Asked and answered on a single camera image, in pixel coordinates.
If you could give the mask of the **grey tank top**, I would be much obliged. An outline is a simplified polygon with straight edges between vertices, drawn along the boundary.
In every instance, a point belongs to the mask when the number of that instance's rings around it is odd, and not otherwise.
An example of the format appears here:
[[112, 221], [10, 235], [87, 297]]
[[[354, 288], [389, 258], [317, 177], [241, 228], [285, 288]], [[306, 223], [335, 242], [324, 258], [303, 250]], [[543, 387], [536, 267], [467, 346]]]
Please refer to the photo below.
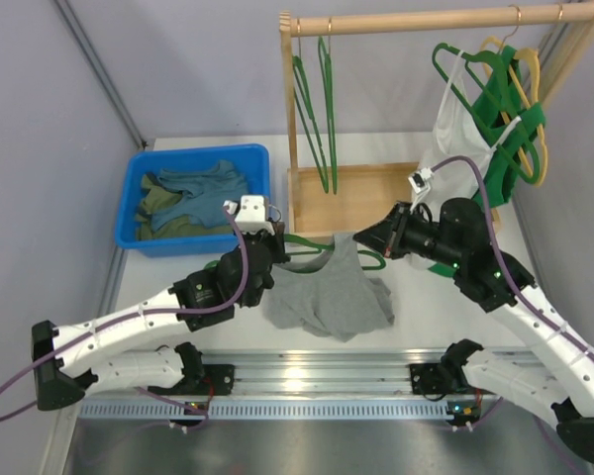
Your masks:
[[275, 265], [271, 276], [274, 286], [262, 307], [281, 330], [347, 342], [394, 325], [391, 292], [382, 279], [365, 274], [350, 234], [334, 236], [333, 247], [310, 260]]

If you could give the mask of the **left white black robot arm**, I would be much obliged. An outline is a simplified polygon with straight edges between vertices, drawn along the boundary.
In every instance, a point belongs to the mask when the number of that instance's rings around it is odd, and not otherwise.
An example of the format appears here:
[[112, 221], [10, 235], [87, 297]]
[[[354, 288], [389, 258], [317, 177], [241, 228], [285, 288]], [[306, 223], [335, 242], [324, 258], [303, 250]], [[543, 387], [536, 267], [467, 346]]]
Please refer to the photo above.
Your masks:
[[37, 408], [55, 411], [91, 394], [134, 387], [198, 390], [205, 370], [193, 344], [153, 351], [145, 346], [219, 325], [237, 308], [259, 305], [274, 285], [273, 265], [290, 259], [284, 232], [246, 234], [244, 244], [123, 311], [73, 326], [33, 325]]

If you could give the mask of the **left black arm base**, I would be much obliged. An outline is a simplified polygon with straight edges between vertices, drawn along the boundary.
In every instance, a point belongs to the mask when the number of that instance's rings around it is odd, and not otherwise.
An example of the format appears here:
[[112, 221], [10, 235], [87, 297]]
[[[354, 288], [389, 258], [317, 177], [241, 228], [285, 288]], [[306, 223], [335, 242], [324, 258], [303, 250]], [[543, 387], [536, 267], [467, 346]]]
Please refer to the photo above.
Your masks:
[[185, 342], [173, 348], [182, 363], [181, 378], [175, 385], [148, 386], [148, 390], [160, 396], [228, 396], [235, 383], [233, 364], [206, 363], [202, 353], [191, 343]]

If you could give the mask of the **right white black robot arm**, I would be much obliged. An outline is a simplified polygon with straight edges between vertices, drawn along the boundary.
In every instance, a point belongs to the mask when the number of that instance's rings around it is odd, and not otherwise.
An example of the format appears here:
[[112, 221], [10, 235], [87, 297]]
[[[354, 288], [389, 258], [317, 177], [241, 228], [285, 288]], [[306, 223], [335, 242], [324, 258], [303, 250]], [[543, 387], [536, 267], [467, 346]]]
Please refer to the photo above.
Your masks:
[[557, 312], [533, 275], [501, 251], [471, 199], [447, 200], [434, 221], [424, 204], [397, 202], [354, 240], [392, 260], [413, 254], [450, 267], [463, 296], [509, 329], [550, 373], [545, 378], [463, 339], [438, 366], [453, 392], [493, 392], [551, 426], [576, 456], [594, 464], [594, 349]]

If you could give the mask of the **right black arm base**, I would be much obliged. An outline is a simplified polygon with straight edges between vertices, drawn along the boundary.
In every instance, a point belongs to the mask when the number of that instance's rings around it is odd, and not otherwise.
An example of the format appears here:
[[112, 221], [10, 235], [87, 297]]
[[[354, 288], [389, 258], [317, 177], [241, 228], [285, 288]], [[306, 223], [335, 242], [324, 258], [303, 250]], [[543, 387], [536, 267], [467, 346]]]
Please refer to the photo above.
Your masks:
[[472, 386], [464, 376], [463, 367], [468, 359], [484, 347], [470, 339], [452, 343], [438, 362], [412, 363], [409, 365], [412, 393], [438, 402], [456, 394], [470, 394]]

